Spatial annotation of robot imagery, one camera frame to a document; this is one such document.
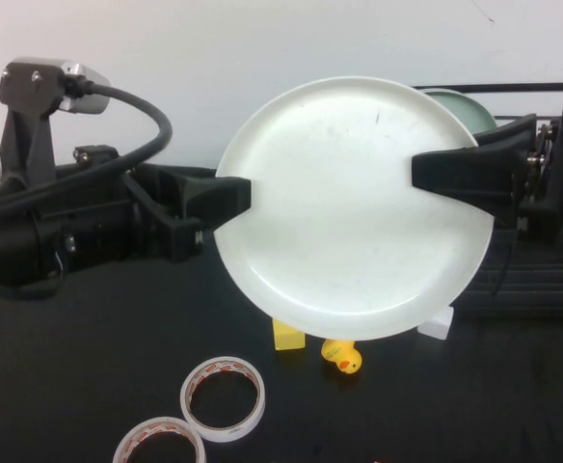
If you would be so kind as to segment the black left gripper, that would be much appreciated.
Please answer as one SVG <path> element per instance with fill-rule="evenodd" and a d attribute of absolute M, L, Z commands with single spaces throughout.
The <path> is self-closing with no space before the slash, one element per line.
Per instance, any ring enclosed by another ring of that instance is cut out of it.
<path fill-rule="evenodd" d="M 252 204 L 241 177 L 201 177 L 192 168 L 144 164 L 121 177 L 133 203 L 139 252 L 182 262 L 201 252 L 203 226 L 215 231 Z"/>

